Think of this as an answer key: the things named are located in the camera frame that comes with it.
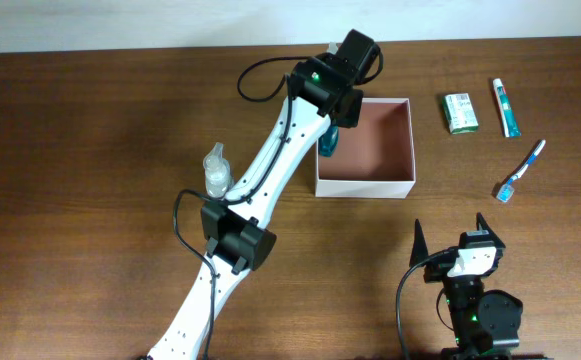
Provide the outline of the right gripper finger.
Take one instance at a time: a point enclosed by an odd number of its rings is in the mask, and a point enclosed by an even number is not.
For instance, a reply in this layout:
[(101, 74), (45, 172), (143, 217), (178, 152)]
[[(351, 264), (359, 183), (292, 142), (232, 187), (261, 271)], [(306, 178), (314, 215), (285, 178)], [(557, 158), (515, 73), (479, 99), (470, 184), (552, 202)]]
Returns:
[(494, 246), (497, 249), (504, 249), (505, 244), (503, 241), (496, 235), (496, 233), (492, 230), (492, 228), (486, 222), (484, 216), (481, 212), (476, 214), (476, 225), (477, 229), (480, 231), (486, 231), (488, 233), (489, 239), (493, 242)]
[(414, 241), (412, 245), (409, 266), (414, 267), (416, 264), (419, 264), (427, 259), (428, 256), (428, 248), (421, 222), (419, 219), (416, 219), (414, 223)]

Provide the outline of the teal mouthwash bottle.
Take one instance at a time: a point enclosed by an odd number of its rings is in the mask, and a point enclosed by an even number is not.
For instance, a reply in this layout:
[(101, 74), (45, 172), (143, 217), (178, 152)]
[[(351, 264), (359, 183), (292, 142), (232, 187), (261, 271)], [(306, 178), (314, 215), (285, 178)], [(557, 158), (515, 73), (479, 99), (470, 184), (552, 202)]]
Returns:
[(322, 157), (331, 157), (338, 145), (339, 127), (331, 125), (318, 140), (318, 154)]

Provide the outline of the clear purple spray bottle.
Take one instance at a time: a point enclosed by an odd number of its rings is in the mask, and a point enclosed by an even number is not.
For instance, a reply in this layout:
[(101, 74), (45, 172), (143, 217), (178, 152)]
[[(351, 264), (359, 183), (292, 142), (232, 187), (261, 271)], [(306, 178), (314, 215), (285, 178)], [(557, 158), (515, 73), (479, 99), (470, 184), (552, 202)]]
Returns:
[(224, 145), (217, 142), (203, 160), (206, 192), (212, 198), (222, 198), (234, 185), (230, 164), (223, 157), (223, 149)]

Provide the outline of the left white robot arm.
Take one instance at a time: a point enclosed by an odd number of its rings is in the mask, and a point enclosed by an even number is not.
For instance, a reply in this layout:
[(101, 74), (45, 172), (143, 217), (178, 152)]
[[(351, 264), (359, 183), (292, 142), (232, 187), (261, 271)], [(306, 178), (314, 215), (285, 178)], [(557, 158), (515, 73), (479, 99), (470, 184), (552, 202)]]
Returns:
[(269, 256), (268, 225), (281, 193), (309, 149), (332, 127), (354, 128), (362, 85), (383, 69), (380, 46), (350, 30), (334, 52), (295, 57), (278, 88), (286, 93), (276, 123), (243, 176), (228, 191), (203, 196), (201, 268), (149, 359), (206, 359), (214, 322), (237, 286)]

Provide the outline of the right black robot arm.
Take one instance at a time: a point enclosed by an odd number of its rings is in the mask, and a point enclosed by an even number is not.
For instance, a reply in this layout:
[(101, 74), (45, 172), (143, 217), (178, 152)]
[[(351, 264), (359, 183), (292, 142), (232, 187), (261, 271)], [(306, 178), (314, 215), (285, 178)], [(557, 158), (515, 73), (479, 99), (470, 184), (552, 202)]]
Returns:
[(456, 346), (443, 359), (509, 359), (518, 347), (523, 302), (502, 290), (484, 289), (506, 249), (503, 241), (476, 215), (476, 229), (460, 235), (456, 246), (428, 252), (421, 223), (415, 222), (409, 265), (424, 269), (426, 283), (440, 283)]

